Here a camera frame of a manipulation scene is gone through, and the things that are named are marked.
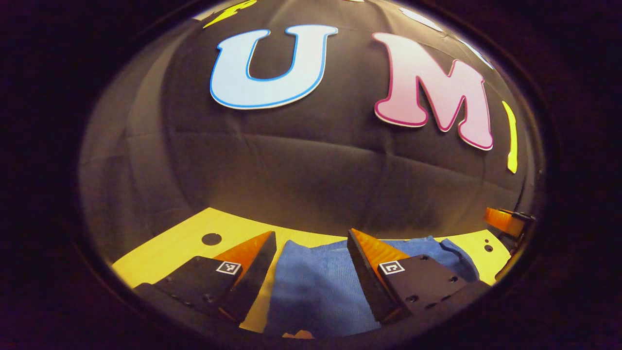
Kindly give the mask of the blue jacket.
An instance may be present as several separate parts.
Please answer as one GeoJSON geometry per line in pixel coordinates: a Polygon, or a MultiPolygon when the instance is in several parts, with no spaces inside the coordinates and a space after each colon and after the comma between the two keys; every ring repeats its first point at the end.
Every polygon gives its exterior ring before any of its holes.
{"type": "Polygon", "coordinates": [[[276,266],[264,335],[282,337],[303,331],[325,339],[386,326],[372,313],[346,241],[316,247],[285,244],[276,266]]]}

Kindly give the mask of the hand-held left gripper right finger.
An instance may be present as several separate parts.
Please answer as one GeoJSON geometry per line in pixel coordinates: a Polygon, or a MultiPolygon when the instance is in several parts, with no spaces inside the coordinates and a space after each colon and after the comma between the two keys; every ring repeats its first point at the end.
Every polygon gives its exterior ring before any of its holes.
{"type": "Polygon", "coordinates": [[[347,247],[367,304],[381,324],[442,322],[490,289],[479,279],[463,279],[428,253],[409,256],[353,228],[347,247]]]}

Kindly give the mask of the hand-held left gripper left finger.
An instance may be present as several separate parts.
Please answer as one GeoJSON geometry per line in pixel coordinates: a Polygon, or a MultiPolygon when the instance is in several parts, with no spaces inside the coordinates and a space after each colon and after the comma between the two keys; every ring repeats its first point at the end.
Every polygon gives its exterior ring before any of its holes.
{"type": "Polygon", "coordinates": [[[214,258],[195,256],[159,281],[139,284],[134,292],[162,310],[171,301],[241,324],[258,297],[276,251],[276,233],[265,232],[214,258]]]}

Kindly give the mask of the black backdrop cloth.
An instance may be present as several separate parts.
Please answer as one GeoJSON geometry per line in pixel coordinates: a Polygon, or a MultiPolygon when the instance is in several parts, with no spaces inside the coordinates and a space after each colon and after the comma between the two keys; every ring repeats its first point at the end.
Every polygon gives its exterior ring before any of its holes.
{"type": "Polygon", "coordinates": [[[87,118],[77,198],[119,255],[199,213],[342,239],[540,216],[540,140],[499,55],[406,0],[239,0],[131,45],[87,118]]]}

